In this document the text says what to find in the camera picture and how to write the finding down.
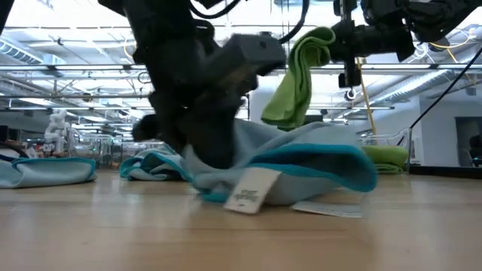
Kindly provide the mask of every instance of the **light blue cloth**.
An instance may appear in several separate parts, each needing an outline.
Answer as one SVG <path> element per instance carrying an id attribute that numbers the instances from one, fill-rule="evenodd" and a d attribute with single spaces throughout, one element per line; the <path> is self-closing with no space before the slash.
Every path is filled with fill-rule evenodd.
<path id="1" fill-rule="evenodd" d="M 338 187 L 369 192 L 376 186 L 377 170 L 348 127 L 311 123 L 283 132 L 244 120 L 236 120 L 234 125 L 236 156 L 230 169 L 206 165 L 189 145 L 182 157 L 147 150 L 137 158 L 137 166 L 149 175 L 159 170 L 158 166 L 174 169 L 204 199 L 214 202 L 226 201 L 249 167 L 281 172 L 265 199 L 272 205 L 291 205 Z"/>
<path id="2" fill-rule="evenodd" d="M 84 158 L 0 161 L 0 188 L 48 187 L 96 179 L 96 162 Z"/>
<path id="3" fill-rule="evenodd" d="M 130 181 L 171 181 L 181 178 L 178 170 L 175 170 L 169 163 L 163 162 L 159 157 L 180 164 L 182 157 L 168 145 L 161 145 L 159 148 L 141 151 L 134 157 L 122 162 L 120 165 L 120 176 Z"/>

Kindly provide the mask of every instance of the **ceiling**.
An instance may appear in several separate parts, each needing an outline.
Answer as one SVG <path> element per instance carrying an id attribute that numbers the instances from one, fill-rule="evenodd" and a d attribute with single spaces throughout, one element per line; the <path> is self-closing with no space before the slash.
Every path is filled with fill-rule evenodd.
<path id="1" fill-rule="evenodd" d="M 194 2 L 194 6 L 205 14 L 213 14 L 221 10 L 224 5 L 225 2 L 206 11 L 197 2 Z M 478 25 L 478 17 L 481 14 L 482 10 L 477 9 L 459 28 L 465 29 L 468 26 Z M 219 44 L 223 44 L 233 33 L 256 34 L 261 31 L 270 31 L 275 36 L 282 36 L 288 31 L 288 25 L 292 27 L 298 21 L 299 16 L 299 5 L 285 5 L 281 8 L 272 1 L 251 0 L 240 2 L 227 16 L 211 20 L 211 23 L 216 28 L 215 40 Z M 353 17 L 357 24 L 365 23 L 359 9 L 353 12 Z M 295 42 L 297 38 L 316 26 L 331 26 L 337 21 L 339 21 L 339 18 L 332 12 L 332 3 L 325 2 L 311 5 L 305 20 L 305 27 L 292 41 Z M 476 42 L 474 39 L 467 42 L 466 31 L 460 29 L 448 35 L 451 44 L 466 43 L 464 46 L 457 48 L 457 52 Z M 127 19 L 99 5 L 96 0 L 16 0 L 2 38 L 17 42 L 19 46 L 36 56 L 57 56 L 67 65 L 130 64 L 133 62 L 132 54 L 135 50 L 135 40 Z M 408 59 L 408 62 L 452 62 L 448 58 L 447 52 L 428 54 L 424 51 L 426 48 L 423 46 L 419 48 L 417 55 Z M 418 57 L 421 53 L 429 55 L 430 60 L 426 56 Z M 368 58 L 368 63 L 396 62 L 395 54 Z M 25 65 L 25 63 L 0 54 L 0 65 Z M 43 90 L 62 90 L 61 94 L 63 95 L 81 93 L 139 95 L 148 94 L 152 91 L 150 84 L 141 82 L 148 81 L 148 78 L 140 78 L 141 80 L 139 80 L 139 72 L 117 72 L 117 78 L 108 80 L 99 78 L 96 80 L 66 80 L 54 76 L 39 80 L 35 79 L 36 73 L 32 72 L 8 72 L 8 74 L 38 85 Z M 89 72 L 78 72 L 76 76 L 88 77 L 89 74 Z M 274 73 L 265 78 L 260 78 L 260 89 L 274 92 L 282 80 L 282 76 L 283 73 Z M 380 79 L 385 78 L 386 81 L 387 77 L 390 78 L 391 75 L 369 74 L 364 75 L 363 80 L 370 89 L 375 87 Z M 338 87 L 336 75 L 312 75 L 312 85 L 312 106 L 346 104 L 343 97 L 346 90 L 341 90 Z M 75 106 L 105 105 L 98 99 L 91 101 L 91 104 L 80 99 L 65 99 L 63 101 L 75 104 Z M 139 107 L 149 106 L 149 103 L 147 99 L 124 98 L 117 100 L 116 105 Z M 148 111 L 131 110 L 129 112 L 141 117 Z M 108 114 L 104 112 L 101 112 L 101 114 L 109 118 Z M 247 110 L 242 109 L 239 117 L 247 117 Z"/>

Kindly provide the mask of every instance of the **white tag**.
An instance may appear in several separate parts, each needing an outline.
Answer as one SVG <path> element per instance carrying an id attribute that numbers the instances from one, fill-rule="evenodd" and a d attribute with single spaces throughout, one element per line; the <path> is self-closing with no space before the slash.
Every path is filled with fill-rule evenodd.
<path id="1" fill-rule="evenodd" d="M 297 211 L 331 215 L 340 218 L 362 218 L 362 208 L 357 205 L 302 201 L 295 203 L 291 208 Z"/>
<path id="2" fill-rule="evenodd" d="M 235 212 L 257 213 L 280 174 L 272 169 L 248 168 L 224 207 Z"/>

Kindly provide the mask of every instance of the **white robot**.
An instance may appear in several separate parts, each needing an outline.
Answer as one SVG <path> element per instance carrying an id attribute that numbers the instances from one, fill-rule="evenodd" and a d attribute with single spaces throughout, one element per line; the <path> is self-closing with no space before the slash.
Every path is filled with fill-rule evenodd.
<path id="1" fill-rule="evenodd" d="M 64 109 L 54 109 L 50 115 L 50 123 L 45 130 L 45 143 L 43 147 L 44 152 L 63 153 L 63 146 L 66 143 L 64 139 L 67 136 L 67 128 L 70 127 L 66 123 L 67 111 Z"/>

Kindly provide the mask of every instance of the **lime green cloth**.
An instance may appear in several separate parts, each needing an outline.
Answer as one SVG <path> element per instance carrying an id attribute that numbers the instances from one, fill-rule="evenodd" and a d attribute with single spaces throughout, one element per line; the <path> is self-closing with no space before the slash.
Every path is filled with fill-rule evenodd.
<path id="1" fill-rule="evenodd" d="M 335 41 L 327 27 L 316 28 L 298 39 L 288 57 L 288 71 L 261 115 L 266 124 L 290 130 L 303 125 L 311 100 L 310 67 L 330 61 L 328 45 Z"/>
<path id="2" fill-rule="evenodd" d="M 399 146 L 363 145 L 365 154 L 375 164 L 380 174 L 397 174 L 404 171 L 408 151 Z"/>

